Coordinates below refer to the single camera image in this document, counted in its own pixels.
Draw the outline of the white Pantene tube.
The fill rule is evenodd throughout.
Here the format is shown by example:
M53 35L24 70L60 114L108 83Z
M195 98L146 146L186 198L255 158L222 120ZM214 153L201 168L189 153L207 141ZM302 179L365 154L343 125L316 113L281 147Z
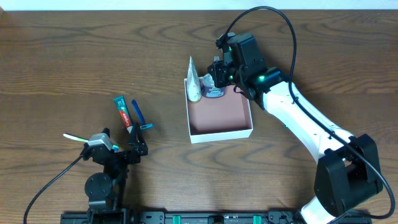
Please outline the white Pantene tube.
M200 101L201 98L200 79L198 77L192 56L190 56L188 64L186 91L187 91L187 98L190 101L192 102Z

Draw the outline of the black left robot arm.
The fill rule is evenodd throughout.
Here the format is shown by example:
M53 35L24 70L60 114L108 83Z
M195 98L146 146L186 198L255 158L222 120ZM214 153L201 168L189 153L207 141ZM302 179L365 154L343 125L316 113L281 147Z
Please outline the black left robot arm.
M128 166L138 164L148 155L148 147L138 123L129 132L128 151L117 151L104 128L84 144L80 153L83 160L92 159L103 171L93 174L85 184L89 198L88 223L133 223L134 214L123 207L123 195L129 172Z

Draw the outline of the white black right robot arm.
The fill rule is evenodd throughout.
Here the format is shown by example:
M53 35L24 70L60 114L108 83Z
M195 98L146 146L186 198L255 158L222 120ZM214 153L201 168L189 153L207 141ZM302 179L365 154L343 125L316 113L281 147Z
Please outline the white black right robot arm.
M208 67L216 87L233 85L275 116L308 149L315 162L315 197L300 210L304 223L360 222L375 215L354 210L385 188L376 143L337 126L277 67L260 59L249 63L216 60Z

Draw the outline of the purple hand soap pump bottle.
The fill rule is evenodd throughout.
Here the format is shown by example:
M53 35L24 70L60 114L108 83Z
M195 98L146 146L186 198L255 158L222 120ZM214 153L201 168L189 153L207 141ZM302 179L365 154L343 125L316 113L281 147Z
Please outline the purple hand soap pump bottle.
M212 76L208 73L202 79L201 95L205 98L220 98L224 96L226 88L217 88Z

